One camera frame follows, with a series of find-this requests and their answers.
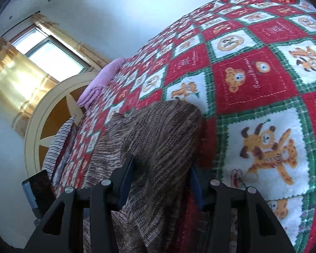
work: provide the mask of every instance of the folded pink blanket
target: folded pink blanket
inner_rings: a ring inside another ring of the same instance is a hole
[[[117,58],[113,60],[110,64],[102,68],[96,78],[93,79],[88,87],[83,91],[77,101],[77,105],[79,107],[84,106],[87,109],[91,105],[91,103],[100,95],[102,89],[111,82],[113,77],[117,74],[124,63],[124,58]]]

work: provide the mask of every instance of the black and white striped fabric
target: black and white striped fabric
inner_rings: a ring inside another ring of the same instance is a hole
[[[60,127],[48,148],[47,154],[42,164],[42,170],[47,171],[49,180],[51,180],[53,172],[56,168],[56,160],[61,154],[61,150],[64,146],[64,143],[66,142],[68,135],[70,134],[75,118],[76,115],[72,116]]]

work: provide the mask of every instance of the curtain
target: curtain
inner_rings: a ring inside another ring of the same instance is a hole
[[[36,105],[55,85],[49,74],[0,38],[0,110],[21,137]]]
[[[102,57],[98,52],[94,51],[92,47],[75,40],[66,31],[62,30],[58,23],[50,22],[46,16],[40,13],[35,13],[31,17],[31,21],[46,34],[59,40],[82,60],[98,71],[110,62],[106,58]]]

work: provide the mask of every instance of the wooden furniture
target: wooden furniture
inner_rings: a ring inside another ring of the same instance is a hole
[[[97,74],[82,73],[58,83],[36,106],[24,139],[28,177],[41,170],[51,140],[64,122],[76,114],[75,124],[78,125],[85,109],[79,108],[76,101]]]

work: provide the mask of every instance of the headboard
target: headboard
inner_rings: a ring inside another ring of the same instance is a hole
[[[72,115],[75,124],[82,119],[85,109],[76,101],[88,84],[97,76],[88,72],[58,83],[43,97],[29,120],[24,139],[24,156],[28,177],[41,171],[44,157],[54,135]]]

